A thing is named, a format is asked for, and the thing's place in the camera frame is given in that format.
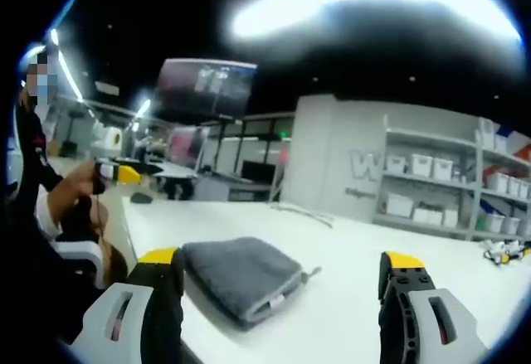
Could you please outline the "person's left hand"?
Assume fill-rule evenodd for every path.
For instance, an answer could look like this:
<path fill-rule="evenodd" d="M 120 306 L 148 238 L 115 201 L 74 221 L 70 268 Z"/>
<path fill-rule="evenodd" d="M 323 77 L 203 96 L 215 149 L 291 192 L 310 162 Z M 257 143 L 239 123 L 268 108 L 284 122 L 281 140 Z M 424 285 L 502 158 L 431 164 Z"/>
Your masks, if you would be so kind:
<path fill-rule="evenodd" d="M 80 197 L 99 195 L 105 191 L 100 165 L 95 161 L 82 163 L 54 188 L 55 200 L 62 206 L 73 206 Z"/>

